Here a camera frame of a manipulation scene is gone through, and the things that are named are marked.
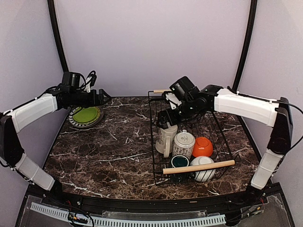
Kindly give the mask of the green leaf-shaped dish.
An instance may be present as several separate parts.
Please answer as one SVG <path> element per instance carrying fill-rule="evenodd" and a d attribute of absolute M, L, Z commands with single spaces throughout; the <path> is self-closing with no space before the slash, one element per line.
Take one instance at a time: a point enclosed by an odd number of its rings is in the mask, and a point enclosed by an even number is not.
<path fill-rule="evenodd" d="M 75 109 L 72 114 L 74 121 L 79 123 L 87 123 L 94 120 L 98 116 L 98 111 L 95 107 L 82 108 L 79 107 Z"/>

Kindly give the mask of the white mug with grey pattern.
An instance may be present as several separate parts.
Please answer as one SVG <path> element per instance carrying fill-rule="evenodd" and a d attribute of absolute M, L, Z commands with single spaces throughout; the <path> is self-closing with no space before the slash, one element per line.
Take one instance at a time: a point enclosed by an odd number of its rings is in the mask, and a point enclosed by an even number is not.
<path fill-rule="evenodd" d="M 159 128 L 158 130 L 155 148 L 159 153 L 164 156 L 164 158 L 168 158 L 170 153 L 172 152 L 173 142 L 177 131 L 177 125 L 168 127 L 167 129 Z"/>

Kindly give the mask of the white cup with black characters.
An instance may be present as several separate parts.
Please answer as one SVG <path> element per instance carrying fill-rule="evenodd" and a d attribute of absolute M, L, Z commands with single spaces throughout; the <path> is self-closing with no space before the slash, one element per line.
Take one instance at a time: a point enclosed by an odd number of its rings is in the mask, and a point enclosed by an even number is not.
<path fill-rule="evenodd" d="M 186 130 L 179 132 L 174 138 L 172 155 L 183 155 L 190 159 L 195 141 L 195 137 Z"/>

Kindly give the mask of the yellow woven plate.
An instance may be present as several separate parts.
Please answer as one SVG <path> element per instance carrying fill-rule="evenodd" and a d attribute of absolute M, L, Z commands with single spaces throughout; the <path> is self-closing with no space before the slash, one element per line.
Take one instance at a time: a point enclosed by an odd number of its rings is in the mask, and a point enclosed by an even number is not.
<path fill-rule="evenodd" d="M 79 123 L 79 122 L 76 122 L 77 124 L 84 124 L 84 125 L 87 125 L 87 124 L 91 124 L 91 123 L 94 123 L 95 121 L 97 121 L 98 120 L 98 118 L 100 117 L 100 115 L 101 115 L 101 111 L 97 108 L 97 107 L 95 107 L 96 109 L 97 109 L 97 111 L 98 111 L 98 116 L 94 119 L 94 120 L 92 120 L 92 121 L 90 121 L 90 122 L 87 122 L 87 123 Z"/>

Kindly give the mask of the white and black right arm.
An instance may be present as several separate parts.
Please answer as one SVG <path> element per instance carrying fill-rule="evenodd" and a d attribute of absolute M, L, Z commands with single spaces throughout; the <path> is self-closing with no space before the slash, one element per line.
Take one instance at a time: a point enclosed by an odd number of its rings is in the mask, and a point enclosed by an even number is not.
<path fill-rule="evenodd" d="M 205 112 L 235 115 L 249 140 L 252 140 L 252 136 L 244 119 L 255 120 L 272 129 L 266 151 L 251 178 L 250 188 L 241 198 L 246 205 L 252 205 L 258 200 L 260 190 L 267 185 L 292 148 L 293 121 L 288 100 L 284 97 L 276 100 L 251 96 L 217 85 L 199 89 L 187 76 L 159 93 L 170 104 L 168 109 L 158 114 L 157 125 L 163 129 L 189 121 Z"/>

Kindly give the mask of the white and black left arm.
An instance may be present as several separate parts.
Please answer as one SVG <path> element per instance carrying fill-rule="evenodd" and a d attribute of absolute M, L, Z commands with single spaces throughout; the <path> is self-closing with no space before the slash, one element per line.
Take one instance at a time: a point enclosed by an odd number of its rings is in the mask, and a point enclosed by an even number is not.
<path fill-rule="evenodd" d="M 85 77 L 81 73 L 65 71 L 58 85 L 47 88 L 40 95 L 0 113 L 1 165 L 20 175 L 26 182 L 48 192 L 56 206 L 63 206 L 67 196 L 62 183 L 47 173 L 26 152 L 25 133 L 34 129 L 43 118 L 62 109 L 84 109 L 103 106 L 111 96 L 103 89 L 94 89 L 97 74 L 94 70 Z"/>

